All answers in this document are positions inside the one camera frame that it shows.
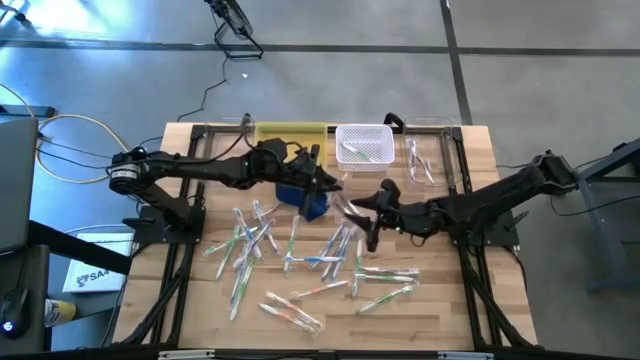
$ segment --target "computer mouse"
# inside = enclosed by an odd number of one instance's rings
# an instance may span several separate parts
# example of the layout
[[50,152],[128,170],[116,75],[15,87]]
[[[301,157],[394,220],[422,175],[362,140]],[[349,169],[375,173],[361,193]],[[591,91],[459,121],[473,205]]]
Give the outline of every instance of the computer mouse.
[[8,338],[18,338],[29,328],[29,290],[15,288],[2,297],[0,331]]

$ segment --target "wooden board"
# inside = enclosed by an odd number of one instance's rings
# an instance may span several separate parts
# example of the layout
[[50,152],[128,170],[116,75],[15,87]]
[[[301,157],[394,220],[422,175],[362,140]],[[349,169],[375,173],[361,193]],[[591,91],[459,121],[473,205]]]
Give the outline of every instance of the wooden board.
[[[186,153],[192,125],[168,124],[162,149],[170,153]],[[463,127],[463,135],[473,188],[479,189],[498,180],[488,128]],[[212,155],[227,148],[236,136],[216,135]],[[406,153],[403,140],[403,137],[396,136],[396,161],[386,174],[359,174],[356,175],[356,179],[347,179],[347,198],[370,195],[378,190],[380,181],[385,177],[396,180],[403,191],[403,202],[420,201],[446,194],[443,188],[422,187],[417,191],[418,189],[408,186],[404,180]],[[421,154],[431,159],[434,174],[440,176],[440,150],[436,146],[437,143],[433,137],[428,136],[418,137],[418,143]],[[240,155],[246,151],[246,145],[241,142],[229,156]],[[341,176],[341,172],[337,170],[332,136],[328,144],[328,162],[328,171],[336,177]],[[180,181],[163,179],[159,183],[170,194],[177,196]],[[297,263],[290,276],[284,276],[282,255],[273,254],[265,242],[261,245],[265,261],[256,264],[240,305],[239,315],[231,322],[229,297],[235,273],[228,269],[220,282],[214,282],[223,254],[204,256],[202,252],[209,246],[220,244],[230,238],[235,225],[232,208],[238,207],[246,218],[251,218],[253,199],[260,200],[264,208],[270,207],[275,200],[274,185],[258,184],[248,191],[241,192],[209,182],[205,197],[205,234],[194,257],[180,347],[357,350],[472,348],[459,259],[448,236],[444,234],[431,237],[423,247],[417,248],[411,244],[407,235],[392,231],[381,232],[378,251],[375,254],[366,254],[365,251],[364,265],[419,268],[421,274],[417,290],[411,296],[398,298],[364,316],[354,315],[355,310],[402,285],[361,281],[356,299],[351,299],[350,287],[303,299],[298,305],[326,324],[325,331],[317,337],[311,337],[258,308],[257,304],[265,301],[266,291],[288,297],[291,292],[322,285],[321,266],[315,271],[310,271],[306,265]],[[273,234],[282,249],[286,248],[294,213],[294,209],[283,207],[273,216],[276,219]],[[294,254],[316,255],[341,221],[339,214],[332,209],[311,224],[303,224],[298,232]],[[166,245],[151,245],[133,261],[117,322],[115,341],[129,335],[156,300],[166,252]],[[240,246],[236,246],[233,258],[239,252]],[[535,332],[518,264],[503,249],[488,249],[487,259],[497,303],[523,336],[535,343]],[[355,245],[352,243],[338,280],[352,280],[354,263]],[[174,300],[168,306],[164,336],[170,328]],[[483,333],[488,339],[484,306],[479,306],[479,312]]]

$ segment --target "yellow tray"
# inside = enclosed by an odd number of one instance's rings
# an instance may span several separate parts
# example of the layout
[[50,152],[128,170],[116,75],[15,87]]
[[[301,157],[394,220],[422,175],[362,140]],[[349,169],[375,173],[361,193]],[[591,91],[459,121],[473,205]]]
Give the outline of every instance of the yellow tray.
[[[267,139],[281,138],[285,142],[295,141],[311,150],[311,146],[320,145],[318,154],[318,165],[327,163],[327,124],[321,122],[267,122],[262,121],[256,124],[254,142]],[[289,156],[286,161],[296,156],[295,145],[287,146]]]

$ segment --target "gray floor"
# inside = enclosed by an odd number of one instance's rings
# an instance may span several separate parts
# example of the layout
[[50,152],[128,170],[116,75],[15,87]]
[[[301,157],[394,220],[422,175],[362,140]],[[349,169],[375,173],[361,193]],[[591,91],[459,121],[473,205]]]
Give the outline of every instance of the gray floor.
[[[239,2],[263,43],[446,46],[437,0]],[[632,0],[449,3],[460,46],[639,45],[635,19],[640,3]],[[213,25],[199,0],[32,0],[23,8],[32,27],[25,29],[7,16],[0,22],[0,39],[212,42]],[[0,82],[31,104],[99,118],[129,144],[137,144],[161,135],[166,122],[197,108],[202,90],[221,79],[223,59],[218,52],[9,46],[0,48]],[[500,163],[523,163],[553,149],[579,164],[640,134],[639,57],[463,56],[461,66],[473,122],[490,127]],[[211,92],[206,111],[188,120],[218,121],[250,112],[267,120],[377,122],[394,111],[406,118],[442,115],[460,123],[449,56],[444,54],[267,53],[260,62],[228,62],[226,76],[228,83]],[[13,102],[4,93],[0,101]],[[46,133],[102,154],[118,151],[99,129],[74,120],[52,124]],[[52,159],[46,163],[68,176],[100,175]],[[44,224],[65,230],[114,223],[133,215],[133,205],[110,192],[106,183],[64,184],[36,170],[32,218]],[[559,200],[557,206],[583,209],[577,196]],[[632,212],[633,206],[624,209]],[[518,210],[531,213],[518,230],[540,343],[555,350],[637,357],[640,292],[584,292],[587,282],[602,276],[588,218],[557,217],[542,197]],[[61,287],[66,266],[64,259],[52,259],[53,289]],[[96,346],[105,326],[101,316],[59,327],[54,348]]]

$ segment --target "white basket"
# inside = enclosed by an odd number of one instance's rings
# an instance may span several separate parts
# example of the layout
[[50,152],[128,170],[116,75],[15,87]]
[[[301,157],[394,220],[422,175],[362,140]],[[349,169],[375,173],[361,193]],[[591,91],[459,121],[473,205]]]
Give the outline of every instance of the white basket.
[[[347,150],[345,143],[369,159]],[[395,159],[393,131],[387,125],[340,125],[336,128],[336,158],[340,171],[382,172]]]

